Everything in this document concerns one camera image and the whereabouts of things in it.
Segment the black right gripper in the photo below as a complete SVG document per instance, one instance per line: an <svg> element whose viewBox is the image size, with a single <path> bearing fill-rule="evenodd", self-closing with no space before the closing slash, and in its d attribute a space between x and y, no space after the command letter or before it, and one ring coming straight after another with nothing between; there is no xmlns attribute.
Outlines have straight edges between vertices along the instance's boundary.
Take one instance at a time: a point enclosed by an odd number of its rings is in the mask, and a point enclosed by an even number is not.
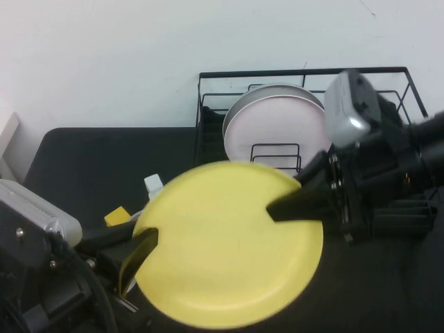
<svg viewBox="0 0 444 333"><path fill-rule="evenodd" d="M302 187L270 202L269 216L335 223L350 243L426 235L434 224L424 195L434 186L434 120L405 124L380 96L328 96L325 121L334 153L317 153L294 176Z"/></svg>

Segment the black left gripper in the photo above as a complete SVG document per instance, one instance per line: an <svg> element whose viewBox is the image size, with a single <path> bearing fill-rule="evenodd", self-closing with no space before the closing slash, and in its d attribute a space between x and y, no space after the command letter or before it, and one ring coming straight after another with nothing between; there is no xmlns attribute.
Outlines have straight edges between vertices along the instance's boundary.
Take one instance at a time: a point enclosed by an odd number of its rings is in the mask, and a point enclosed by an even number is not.
<svg viewBox="0 0 444 333"><path fill-rule="evenodd" d="M159 230L131 238L135 223L122 223L71 240L61 221L1 203L1 331L147 332L148 308L126 294Z"/></svg>

